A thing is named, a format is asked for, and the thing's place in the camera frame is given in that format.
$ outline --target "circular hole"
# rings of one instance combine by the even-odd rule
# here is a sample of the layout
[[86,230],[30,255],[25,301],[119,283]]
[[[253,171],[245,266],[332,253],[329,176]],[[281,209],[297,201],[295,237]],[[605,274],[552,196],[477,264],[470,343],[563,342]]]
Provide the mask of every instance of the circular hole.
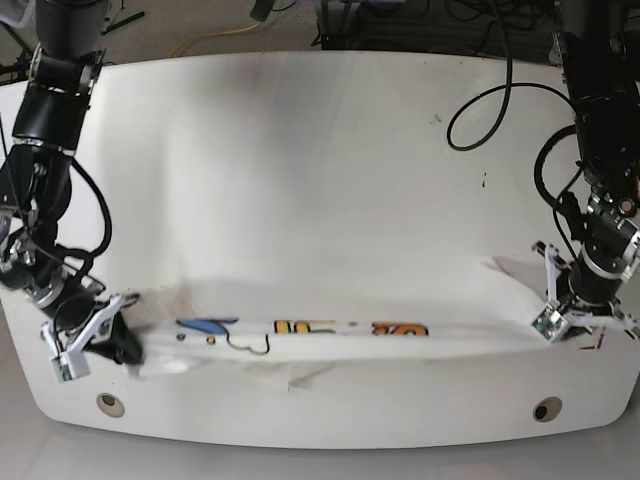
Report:
[[124,404],[109,393],[101,393],[97,398],[98,408],[102,413],[112,418],[120,418],[124,415]]
[[533,409],[533,418],[536,422],[550,422],[554,420],[562,410],[562,400],[558,397],[549,397],[541,401]]

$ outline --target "white tabletop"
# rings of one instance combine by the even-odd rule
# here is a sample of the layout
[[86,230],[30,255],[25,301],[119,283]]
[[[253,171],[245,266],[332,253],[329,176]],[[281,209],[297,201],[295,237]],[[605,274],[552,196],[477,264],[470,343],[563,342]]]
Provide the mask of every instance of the white tabletop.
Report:
[[[562,88],[558,70],[517,65],[515,73],[517,81],[537,81]],[[171,265],[163,271],[154,270],[158,252],[150,247],[151,240],[163,233],[150,225],[156,220],[161,225],[163,216],[171,211],[171,205],[153,201],[163,179],[150,178],[146,183],[138,183],[136,188],[141,195],[136,199],[121,198],[118,191],[125,188],[123,185],[131,187],[126,182],[127,172],[136,168],[132,158],[144,156],[148,160],[155,152],[158,162],[162,162],[166,158],[164,152],[170,151],[176,157],[180,149],[187,155],[210,148],[232,159],[233,147],[244,156],[255,157],[256,162],[264,153],[265,162],[270,168],[282,169],[280,174],[291,172],[296,158],[324,159],[325,163],[318,164],[320,167],[329,165],[326,162],[330,158],[348,161],[354,168],[352,174],[359,175],[367,174],[367,155],[379,155],[381,151],[402,155],[405,162],[418,162],[423,155],[437,155],[442,162],[454,162],[454,170],[459,174],[448,178],[446,172],[451,169],[439,171],[435,167],[433,175],[443,177],[433,208],[446,208],[448,195],[474,200],[469,203],[466,218],[449,216],[443,220],[449,231],[455,225],[473,229],[474,221],[482,218],[475,213],[483,207],[496,206],[500,198],[519,199],[500,203],[503,218],[512,220],[527,215],[530,219],[491,245],[465,245],[464,237],[454,239],[468,254],[524,254],[538,239],[560,245],[548,208],[541,200],[525,202],[522,198],[535,198],[533,160],[540,146],[553,132],[572,121],[565,104],[547,92],[514,91],[504,128],[489,144],[468,154],[452,152],[446,146],[446,124],[457,108],[473,95],[501,84],[503,77],[504,66],[500,62],[395,53],[247,54],[108,69],[93,99],[94,112],[99,113],[92,116],[90,112],[87,118],[78,157],[103,188],[106,184],[105,195],[110,199],[114,216],[125,222],[124,226],[120,224],[119,231],[139,230],[137,237],[131,235],[127,241],[116,237],[104,262],[133,250],[141,256],[142,267],[140,262],[135,265],[121,262],[115,269],[105,269],[105,263],[97,268],[108,275],[110,286],[115,288],[152,287],[149,272],[158,282],[163,275],[169,275],[167,272],[171,273]],[[431,97],[425,103],[421,98],[427,89],[442,90],[446,95],[440,102]],[[12,123],[23,90],[24,86],[16,85],[0,91],[5,123]],[[255,102],[266,102],[270,108],[255,108]],[[487,99],[463,116],[456,134],[458,142],[469,143],[479,138],[495,118],[499,102],[499,96]],[[212,109],[217,110],[215,117],[219,119],[215,125],[210,123]],[[271,114],[255,116],[256,112],[265,111]],[[191,131],[179,125],[187,118]],[[200,130],[198,119],[206,120]],[[107,155],[116,159],[116,163],[101,164],[100,160]],[[571,158],[577,158],[572,142],[565,142],[559,153],[550,158],[549,175],[558,174],[558,178],[548,181],[550,190],[557,191],[571,176],[573,165],[567,161]],[[291,175],[304,178],[312,173],[293,170]],[[393,171],[389,170],[387,175],[391,191],[405,194],[401,185],[393,183]],[[294,183],[289,178],[287,188]],[[578,195],[584,188],[578,187]],[[417,185],[412,184],[410,192],[418,191]],[[487,192],[487,198],[477,200],[478,193],[483,191]],[[339,185],[323,193],[325,201],[330,201],[331,195],[337,199],[341,195]],[[377,198],[375,192],[357,193],[364,199]],[[73,244],[91,245],[100,234],[100,220],[98,216],[88,218],[87,233],[78,232],[68,221],[86,209],[78,205],[77,198],[74,197],[68,217],[62,222],[62,236],[73,236]],[[142,219],[127,213],[132,205],[143,207],[148,217]],[[397,218],[397,225],[391,227],[412,225],[413,218],[408,215]],[[388,238],[397,241],[398,236],[392,235],[393,228],[389,230]],[[376,245],[387,238],[384,229],[374,233]],[[131,244],[131,238],[138,238],[140,243]],[[194,276],[198,275],[197,264],[189,268]],[[361,453],[194,445],[57,424],[35,406],[4,324],[1,332],[1,478],[39,479],[46,475],[49,479],[85,476],[106,479],[113,478],[114,471],[121,479],[537,480],[595,479],[607,474],[620,479],[637,477],[640,415],[634,409],[609,427],[583,433],[493,445]]]

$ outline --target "yellow cable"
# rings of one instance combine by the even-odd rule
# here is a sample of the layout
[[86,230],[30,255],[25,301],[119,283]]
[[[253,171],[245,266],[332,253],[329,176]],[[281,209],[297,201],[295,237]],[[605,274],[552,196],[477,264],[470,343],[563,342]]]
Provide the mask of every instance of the yellow cable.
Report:
[[211,38],[211,37],[223,37],[225,35],[235,35],[236,33],[244,33],[244,32],[248,32],[249,30],[253,30],[258,25],[260,25],[260,24],[259,23],[254,23],[250,27],[238,28],[236,30],[227,30],[226,32],[214,32],[214,33],[205,33],[205,34],[202,34],[202,35],[196,35],[195,37],[191,37],[191,38],[186,39],[184,42],[182,42],[176,48],[171,50],[171,53],[169,54],[169,58],[175,57],[175,55],[180,50],[182,50],[183,48],[191,45],[193,42],[197,42],[198,40],[204,40],[205,38]]

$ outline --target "equipment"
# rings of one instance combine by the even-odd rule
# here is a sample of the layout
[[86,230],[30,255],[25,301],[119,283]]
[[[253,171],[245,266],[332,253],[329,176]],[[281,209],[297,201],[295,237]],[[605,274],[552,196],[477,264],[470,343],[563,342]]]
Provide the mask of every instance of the equipment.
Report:
[[[603,12],[593,2],[577,3],[588,7],[584,18],[589,25],[600,20],[608,25],[609,10]],[[40,0],[37,12],[39,18],[43,16],[38,22],[42,43],[35,53],[27,94],[14,126],[16,144],[0,171],[3,202],[0,281],[8,288],[25,291],[49,317],[41,332],[53,352],[51,363],[56,377],[68,381],[88,373],[83,352],[133,366],[142,363],[143,354],[122,316],[122,310],[131,306],[136,297],[115,295],[110,300],[100,300],[105,287],[89,276],[94,260],[109,246],[112,226],[104,198],[73,158],[93,86],[100,74],[103,55],[92,49],[100,34],[106,1]],[[569,10],[565,14],[573,18]],[[582,40],[573,30],[559,37],[567,72],[587,68],[579,60],[588,55],[576,57],[572,48],[590,51],[592,44],[603,50],[600,52],[603,62],[617,65],[612,58],[623,55],[620,52],[624,49],[616,53],[608,46],[605,48],[609,36],[605,40],[600,33],[597,39],[602,43],[590,37]],[[625,72],[625,68],[619,68],[620,75]],[[583,169],[589,172],[594,193],[584,217],[579,211],[575,214],[572,207],[575,204],[568,200],[566,192],[554,202],[554,210],[570,219],[572,234],[579,234],[580,225],[584,228],[578,238],[583,250],[573,264],[562,261],[553,247],[538,245],[548,268],[548,306],[534,321],[533,329],[551,342],[580,336],[596,327],[625,331],[635,328],[633,319],[619,312],[615,295],[637,268],[640,234],[621,213],[630,214],[637,203],[633,156],[637,150],[633,147],[633,129],[627,129],[622,119],[613,121],[609,117],[622,112],[623,117],[633,119],[637,92],[627,85],[632,82],[622,82],[629,89],[620,91],[620,82],[616,81],[614,88],[603,81],[604,86],[598,84],[592,91],[581,86],[582,74],[568,73],[567,80],[571,102],[580,113],[577,117],[583,156],[580,172]],[[600,138],[604,127],[611,129],[607,130],[610,135],[594,140],[594,136]],[[617,163],[603,160],[613,152],[616,158],[620,157]],[[104,216],[104,238],[92,251],[67,248],[56,242],[58,221],[71,198],[71,167],[91,186]],[[11,231],[14,218],[19,218],[22,226]],[[76,268],[64,263],[66,258],[82,263]],[[61,334],[66,337],[64,341],[59,339]],[[267,346],[256,351],[274,350],[268,340]],[[550,400],[549,408],[554,404]]]

